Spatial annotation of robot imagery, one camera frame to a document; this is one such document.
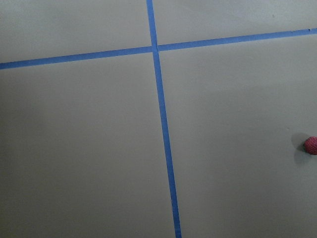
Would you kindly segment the red strawberry on table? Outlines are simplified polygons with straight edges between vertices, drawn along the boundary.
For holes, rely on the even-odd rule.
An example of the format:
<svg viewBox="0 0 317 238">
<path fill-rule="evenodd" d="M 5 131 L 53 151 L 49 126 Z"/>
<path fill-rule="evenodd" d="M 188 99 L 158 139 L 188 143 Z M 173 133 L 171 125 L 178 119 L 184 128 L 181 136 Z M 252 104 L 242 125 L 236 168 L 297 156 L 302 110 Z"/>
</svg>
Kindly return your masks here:
<svg viewBox="0 0 317 238">
<path fill-rule="evenodd" d="M 317 137 L 311 136 L 304 142 L 304 150 L 310 155 L 317 155 Z"/>
</svg>

